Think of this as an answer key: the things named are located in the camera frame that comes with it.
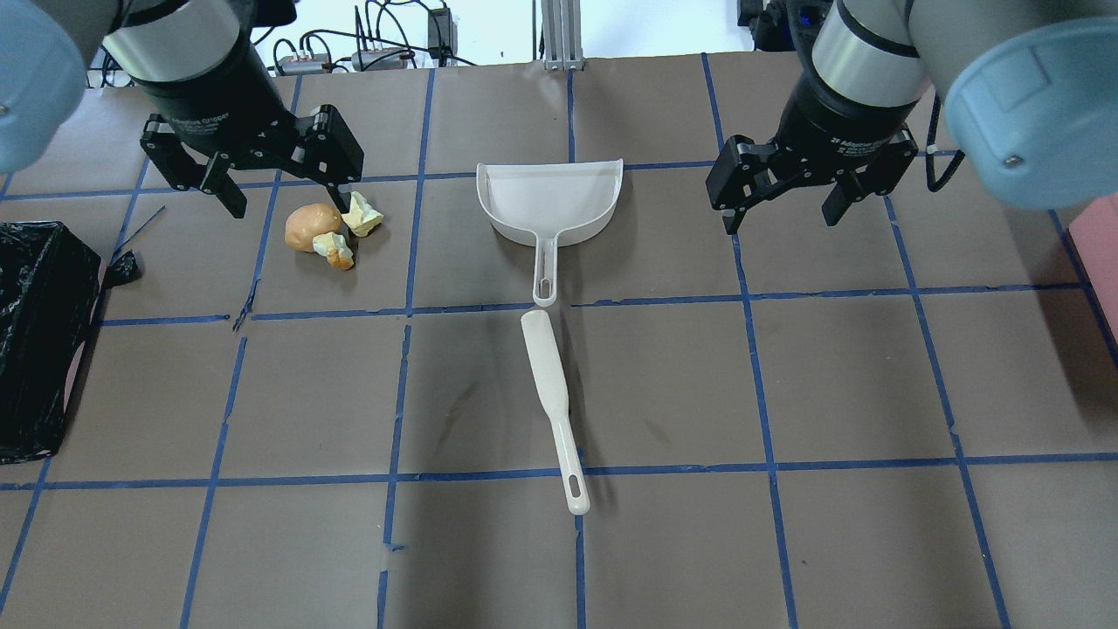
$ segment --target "grid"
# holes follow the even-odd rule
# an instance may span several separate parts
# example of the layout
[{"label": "grid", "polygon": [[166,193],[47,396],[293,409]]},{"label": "grid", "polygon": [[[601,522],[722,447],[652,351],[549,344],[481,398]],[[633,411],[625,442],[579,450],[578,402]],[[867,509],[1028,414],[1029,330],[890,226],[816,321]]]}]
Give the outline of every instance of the grid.
[{"label": "grid", "polygon": [[[711,75],[708,56],[703,54],[701,56],[701,60],[704,74],[703,78],[705,80],[705,86],[708,92],[707,95],[710,102],[714,139],[717,142],[716,144],[711,145],[711,153],[713,154],[713,152],[721,146],[722,139],[724,137],[724,135],[722,130],[721,116],[719,114],[718,97],[714,90],[714,82]],[[246,296],[246,303],[240,313],[215,313],[215,314],[209,314],[209,316],[195,316],[195,317],[106,320],[102,322],[102,325],[105,327],[121,327],[121,326],[161,326],[161,325],[207,325],[220,322],[229,322],[231,320],[237,320],[239,324],[244,320],[250,320],[253,322],[274,322],[274,321],[316,320],[316,318],[404,317],[408,323],[404,326],[402,340],[400,342],[399,378],[398,378],[398,387],[396,395],[396,416],[395,416],[395,426],[392,431],[391,459],[388,474],[222,478],[221,463],[225,452],[226,438],[229,429],[228,420],[233,414],[234,408],[236,406],[237,389],[240,381],[240,373],[241,373],[241,368],[244,365],[245,356],[247,353],[252,352],[252,346],[249,344],[250,335],[241,335],[239,337],[239,345],[237,349],[235,365],[233,369],[231,381],[228,387],[227,400],[225,404],[225,413],[217,441],[217,448],[214,454],[212,467],[208,478],[51,482],[49,480],[50,460],[47,460],[42,465],[39,476],[35,483],[0,484],[0,492],[29,492],[31,494],[30,504],[28,506],[26,516],[23,518],[23,524],[21,532],[19,534],[19,540],[17,542],[15,552],[12,553],[6,573],[6,578],[3,581],[2,590],[0,590],[0,613],[2,613],[4,603],[7,602],[9,592],[11,590],[12,581],[18,572],[20,555],[22,553],[28,534],[30,530],[35,526],[36,522],[35,516],[37,506],[39,504],[39,499],[45,492],[82,490],[82,489],[138,489],[138,488],[160,488],[160,487],[205,488],[206,489],[205,506],[202,509],[201,521],[198,526],[198,536],[195,545],[193,559],[190,566],[189,581],[183,595],[182,614],[180,620],[180,627],[186,628],[189,626],[190,622],[195,587],[198,578],[199,566],[201,564],[202,551],[206,545],[207,530],[214,505],[214,496],[217,488],[219,487],[382,484],[387,488],[387,501],[385,506],[385,520],[383,520],[383,543],[387,546],[391,547],[394,545],[392,528],[395,521],[394,516],[395,516],[395,505],[396,505],[396,490],[398,485],[401,483],[415,484],[415,483],[486,482],[486,480],[559,476],[559,470],[557,468],[510,469],[510,470],[481,471],[481,473],[400,473],[399,469],[400,442],[402,437],[405,407],[407,403],[406,387],[408,379],[409,351],[411,347],[411,333],[413,333],[413,326],[410,323],[411,320],[414,317],[426,316],[426,314],[445,314],[445,313],[483,312],[483,311],[520,311],[520,309],[527,309],[532,306],[532,304],[528,302],[449,304],[440,306],[415,305],[414,287],[416,279],[416,259],[417,259],[419,232],[420,232],[420,218],[423,212],[424,183],[428,179],[437,180],[437,179],[472,178],[474,175],[473,172],[449,172],[449,173],[426,172],[426,160],[427,160],[427,149],[428,149],[427,144],[430,130],[432,101],[436,88],[436,78],[437,74],[435,72],[428,73],[417,172],[415,174],[378,175],[378,177],[366,177],[361,179],[362,182],[414,181],[416,183],[415,203],[413,209],[411,232],[410,232],[410,244],[409,244],[409,257],[407,266],[406,299],[404,307],[386,307],[380,309],[328,309],[328,311],[313,311],[313,312],[310,311],[254,312],[253,311],[254,295],[256,286],[260,280],[263,271],[265,252],[268,245],[267,235],[269,232],[273,215],[275,211],[276,199],[280,193],[280,190],[284,187],[311,184],[310,182],[306,181],[284,181],[281,179],[280,173],[276,173],[274,180],[271,183],[246,183],[241,185],[243,188],[248,188],[248,189],[268,188],[271,190],[271,193],[268,198],[267,211],[264,218],[264,226],[260,232],[259,242],[257,245],[257,255],[255,259],[255,267],[253,270],[250,289],[248,295]],[[575,161],[576,159],[576,145],[575,145],[576,99],[575,99],[574,83],[575,83],[574,73],[568,72],[566,82],[567,114],[568,114],[567,116],[568,161]],[[292,109],[294,109],[297,106],[301,87],[302,87],[302,77],[296,79],[295,83],[294,102],[292,104]],[[625,169],[652,170],[652,169],[675,169],[675,168],[702,168],[702,166],[709,166],[711,163],[712,163],[711,161],[682,160],[675,162],[654,162],[654,163],[635,163],[635,164],[631,163],[626,164]],[[47,192],[47,193],[8,194],[7,192],[11,185],[11,182],[15,179],[15,177],[17,177],[17,175],[9,175],[3,183],[3,188],[0,189],[0,201],[129,194],[130,202],[127,204],[124,220],[120,228],[117,237],[117,246],[115,247],[115,250],[119,252],[120,249],[123,247],[124,242],[131,239],[131,237],[135,236],[135,232],[130,235],[130,228],[133,218],[133,211],[135,209],[136,201],[140,198],[140,196],[148,193],[162,193],[172,191],[170,188],[143,188],[142,182],[144,180],[144,175],[146,174],[148,168],[149,168],[149,162],[145,160],[143,166],[141,168],[140,177],[138,178],[135,185],[131,190],[107,190],[107,191],[92,191],[92,192]],[[1062,239],[1065,254],[1070,258],[1076,275],[1078,277],[1077,282],[1053,283],[1053,284],[1005,284],[995,286],[958,285],[958,286],[921,287],[917,283],[916,275],[913,274],[912,270],[912,264],[909,260],[904,237],[901,227],[897,220],[897,213],[894,211],[893,201],[889,197],[887,197],[884,201],[885,201],[888,217],[892,222],[892,234],[896,239],[897,249],[900,255],[904,269],[904,275],[907,279],[906,287],[830,289],[830,290],[818,290],[818,292],[754,293],[750,292],[749,289],[747,268],[742,263],[741,242],[738,236],[732,236],[730,238],[730,241],[732,245],[731,247],[732,254],[735,256],[733,259],[736,265],[737,278],[740,285],[740,292],[737,294],[604,298],[593,302],[572,304],[574,307],[628,307],[628,306],[645,307],[645,306],[657,306],[657,305],[679,304],[679,303],[740,302],[743,309],[745,322],[746,322],[743,335],[748,344],[749,362],[752,370],[752,380],[757,397],[757,407],[758,407],[757,421],[760,425],[760,431],[764,442],[764,454],[765,454],[764,461],[743,461],[738,464],[726,464],[726,465],[713,465],[713,466],[674,465],[674,466],[588,467],[585,470],[586,476],[608,477],[608,476],[634,476],[634,475],[654,476],[654,475],[695,475],[695,474],[765,475],[768,479],[769,497],[773,512],[771,516],[773,516],[774,532],[776,535],[776,545],[777,545],[778,561],[780,568],[781,584],[784,589],[785,606],[787,609],[788,625],[790,627],[798,627],[799,622],[797,619],[797,611],[796,611],[796,597],[794,592],[792,570],[789,568],[788,545],[785,539],[786,535],[785,535],[785,523],[784,523],[781,501],[780,501],[779,473],[804,471],[804,470],[854,470],[854,469],[954,467],[958,470],[958,474],[960,475],[963,482],[963,487],[966,494],[966,499],[970,512],[970,518],[974,526],[974,534],[976,536],[978,546],[983,554],[983,561],[985,565],[986,576],[989,583],[991,595],[993,597],[997,614],[999,617],[999,621],[1003,627],[1010,627],[1011,614],[1002,595],[1002,589],[997,576],[997,570],[996,570],[997,557],[995,557],[991,552],[989,544],[986,539],[982,511],[979,508],[978,499],[975,495],[975,490],[970,480],[970,468],[974,466],[1118,461],[1118,452],[1105,451],[1105,452],[1080,452],[1080,454],[1052,454],[1052,455],[1012,455],[1012,456],[979,456],[979,457],[967,456],[964,450],[964,444],[955,431],[955,418],[951,410],[951,401],[949,398],[948,388],[944,380],[942,371],[939,365],[939,359],[936,351],[935,340],[932,339],[931,330],[928,325],[928,321],[925,314],[922,297],[927,295],[938,295],[938,294],[963,294],[963,293],[987,293],[987,292],[1081,290],[1088,299],[1096,323],[1099,326],[1100,334],[1105,340],[1107,351],[1109,352],[1110,359],[1114,361],[1116,368],[1118,368],[1118,346],[1116,346],[1115,340],[1110,335],[1107,328],[1106,322],[1102,317],[1102,313],[1098,304],[1098,299],[1095,296],[1091,285],[1088,282],[1084,270],[1082,268],[1082,265],[1080,264],[1074,252],[1067,229],[1064,228],[1064,225],[1062,223],[1060,216],[1054,210],[1049,212],[1052,228],[1058,231],[1060,238]],[[927,360],[930,364],[931,372],[935,379],[936,389],[941,404],[944,421],[946,423],[946,428],[950,436],[954,456],[939,457],[939,458],[909,458],[909,459],[803,460],[803,461],[778,460],[774,451],[773,436],[769,429],[768,408],[765,395],[766,391],[765,379],[764,379],[765,372],[764,372],[761,354],[758,351],[758,341],[757,341],[758,334],[757,331],[755,330],[754,304],[769,299],[795,299],[803,297],[858,298],[858,297],[904,296],[904,295],[911,298],[912,307],[915,308],[916,316],[919,322],[920,332],[925,344],[925,350],[927,352]],[[575,543],[571,551],[575,554],[575,565],[576,565],[576,574],[574,575],[574,579],[576,583],[577,623],[578,627],[584,628],[587,626],[585,536],[587,534],[593,535],[593,531],[590,532],[586,531],[582,516],[575,516],[572,526],[576,532]],[[391,587],[392,587],[391,575],[388,570],[385,570],[380,573],[379,578],[378,599],[377,599],[378,627],[385,626],[387,593],[389,588]]]}]

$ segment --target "metal post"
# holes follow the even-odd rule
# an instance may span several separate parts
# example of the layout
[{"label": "metal post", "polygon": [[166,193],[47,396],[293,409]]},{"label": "metal post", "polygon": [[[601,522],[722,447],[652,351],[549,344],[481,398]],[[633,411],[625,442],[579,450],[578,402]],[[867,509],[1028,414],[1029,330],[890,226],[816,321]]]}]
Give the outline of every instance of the metal post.
[{"label": "metal post", "polygon": [[582,69],[582,12],[579,0],[541,0],[543,67]]}]

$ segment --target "white brush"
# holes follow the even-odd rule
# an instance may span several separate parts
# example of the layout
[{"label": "white brush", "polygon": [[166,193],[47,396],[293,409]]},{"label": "white brush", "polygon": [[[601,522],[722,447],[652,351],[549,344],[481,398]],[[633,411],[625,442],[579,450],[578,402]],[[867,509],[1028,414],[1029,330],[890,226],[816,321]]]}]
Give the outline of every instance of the white brush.
[{"label": "white brush", "polygon": [[570,432],[567,380],[562,375],[551,318],[544,309],[531,309],[520,318],[520,327],[524,330],[524,345],[528,346],[528,361],[532,364],[536,391],[540,394],[543,411],[551,420],[551,436],[556,440],[556,454],[559,455],[567,508],[580,516],[590,509],[590,497],[586,495],[582,466],[578,463],[575,436]]}]

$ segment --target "brown ball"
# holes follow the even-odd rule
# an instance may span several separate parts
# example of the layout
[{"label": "brown ball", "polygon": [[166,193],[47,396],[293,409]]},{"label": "brown ball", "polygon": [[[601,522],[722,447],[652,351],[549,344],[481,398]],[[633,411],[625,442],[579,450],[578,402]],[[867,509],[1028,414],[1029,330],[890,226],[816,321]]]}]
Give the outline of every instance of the brown ball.
[{"label": "brown ball", "polygon": [[295,250],[314,250],[314,236],[338,231],[342,227],[342,215],[332,204],[314,202],[291,212],[284,227],[283,239]]}]

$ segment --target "dustpan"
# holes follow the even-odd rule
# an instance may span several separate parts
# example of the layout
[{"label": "dustpan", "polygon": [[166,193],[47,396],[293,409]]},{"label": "dustpan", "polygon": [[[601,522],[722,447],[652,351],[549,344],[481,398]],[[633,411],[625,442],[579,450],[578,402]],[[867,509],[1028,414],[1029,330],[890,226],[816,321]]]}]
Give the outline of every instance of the dustpan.
[{"label": "dustpan", "polygon": [[622,189],[622,160],[531,165],[477,164],[477,198],[493,228],[536,247],[532,301],[556,301],[559,247],[600,231]]}]

